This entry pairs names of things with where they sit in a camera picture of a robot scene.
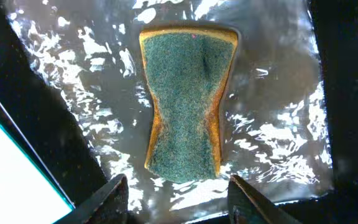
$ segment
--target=black surface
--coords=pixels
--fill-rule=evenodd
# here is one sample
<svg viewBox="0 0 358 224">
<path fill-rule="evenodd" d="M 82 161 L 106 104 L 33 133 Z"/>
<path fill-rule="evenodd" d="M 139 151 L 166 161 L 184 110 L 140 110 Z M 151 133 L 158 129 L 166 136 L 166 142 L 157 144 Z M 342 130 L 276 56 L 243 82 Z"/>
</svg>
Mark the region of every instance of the black surface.
<svg viewBox="0 0 358 224">
<path fill-rule="evenodd" d="M 1 7 L 0 102 L 75 205 L 106 183 L 59 93 L 30 70 Z M 12 136 L 22 142 L 17 133 Z"/>
<path fill-rule="evenodd" d="M 358 223 L 358 1 L 315 0 L 310 9 L 323 68 L 336 190 L 318 201 L 282 208 L 303 223 Z M 65 192 L 81 203 L 106 181 L 64 102 L 30 71 L 21 47 L 0 8 L 0 101 Z M 204 221 L 225 222 L 228 217 Z"/>
</svg>

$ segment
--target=sponge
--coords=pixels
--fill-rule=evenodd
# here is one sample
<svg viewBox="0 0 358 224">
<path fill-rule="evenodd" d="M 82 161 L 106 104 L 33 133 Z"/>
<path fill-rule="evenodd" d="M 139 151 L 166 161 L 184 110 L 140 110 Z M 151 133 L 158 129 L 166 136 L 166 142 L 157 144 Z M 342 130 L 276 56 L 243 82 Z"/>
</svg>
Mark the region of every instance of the sponge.
<svg viewBox="0 0 358 224">
<path fill-rule="evenodd" d="M 169 27 L 139 37 L 154 120 L 145 168 L 173 182 L 219 174 L 219 103 L 237 34 Z"/>
</svg>

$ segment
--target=crinkled plastic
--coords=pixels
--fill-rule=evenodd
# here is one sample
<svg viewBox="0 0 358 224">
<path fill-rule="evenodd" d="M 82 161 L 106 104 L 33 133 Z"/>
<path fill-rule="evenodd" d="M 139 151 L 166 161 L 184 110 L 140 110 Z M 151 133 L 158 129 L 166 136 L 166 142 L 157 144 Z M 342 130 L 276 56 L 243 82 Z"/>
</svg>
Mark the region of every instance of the crinkled plastic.
<svg viewBox="0 0 358 224">
<path fill-rule="evenodd" d="M 31 69 L 60 90 L 108 178 L 123 173 L 145 222 L 226 213 L 230 174 L 273 202 L 332 189 L 318 49 L 303 0 L 15 0 L 7 17 Z M 144 168 L 153 111 L 139 33 L 178 20 L 234 27 L 241 48 L 222 100 L 219 178 L 175 184 Z"/>
</svg>

